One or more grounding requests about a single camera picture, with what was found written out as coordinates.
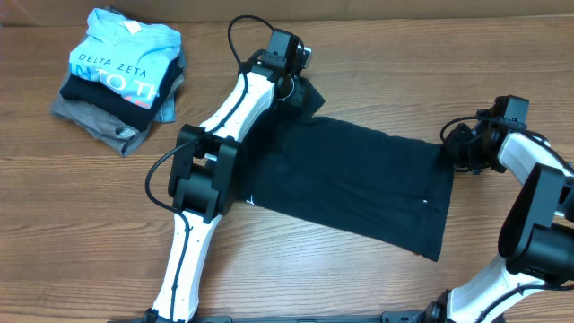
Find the dark teal t-shirt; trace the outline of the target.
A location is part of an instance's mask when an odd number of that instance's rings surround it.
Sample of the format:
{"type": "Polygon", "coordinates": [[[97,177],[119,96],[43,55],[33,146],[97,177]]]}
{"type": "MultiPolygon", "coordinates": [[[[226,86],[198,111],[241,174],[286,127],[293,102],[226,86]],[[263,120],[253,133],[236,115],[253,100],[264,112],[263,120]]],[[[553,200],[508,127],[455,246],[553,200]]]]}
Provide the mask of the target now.
{"type": "Polygon", "coordinates": [[[437,261],[454,181],[443,147],[319,117],[324,98],[301,85],[299,107],[277,102],[243,140],[238,198],[437,261]]]}

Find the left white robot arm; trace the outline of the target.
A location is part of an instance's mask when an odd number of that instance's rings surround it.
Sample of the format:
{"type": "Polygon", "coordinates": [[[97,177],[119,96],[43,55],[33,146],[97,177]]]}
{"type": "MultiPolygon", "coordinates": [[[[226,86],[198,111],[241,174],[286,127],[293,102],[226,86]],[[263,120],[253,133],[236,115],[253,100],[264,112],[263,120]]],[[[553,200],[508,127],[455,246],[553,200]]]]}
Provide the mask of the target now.
{"type": "Polygon", "coordinates": [[[301,100],[300,73],[311,51],[296,57],[263,49],[239,67],[237,83],[219,109],[200,126],[183,126],[172,160],[168,193],[174,234],[161,290],[145,322],[190,322],[199,305],[199,286],[216,227],[236,196],[241,142],[262,113],[277,102],[301,100]]]}

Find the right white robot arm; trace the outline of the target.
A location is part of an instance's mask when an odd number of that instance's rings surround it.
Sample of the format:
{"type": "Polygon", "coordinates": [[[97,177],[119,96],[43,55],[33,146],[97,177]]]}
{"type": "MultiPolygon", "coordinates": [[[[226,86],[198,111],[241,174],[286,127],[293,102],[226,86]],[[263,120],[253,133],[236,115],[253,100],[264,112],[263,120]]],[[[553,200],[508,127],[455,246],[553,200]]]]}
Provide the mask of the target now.
{"type": "Polygon", "coordinates": [[[466,284],[446,290],[415,322],[501,322],[503,314],[541,291],[573,288],[573,230],[554,222],[573,219],[573,168],[540,134],[517,118],[455,118],[440,131],[469,171],[495,166],[522,188],[503,223],[498,254],[466,284]]]}

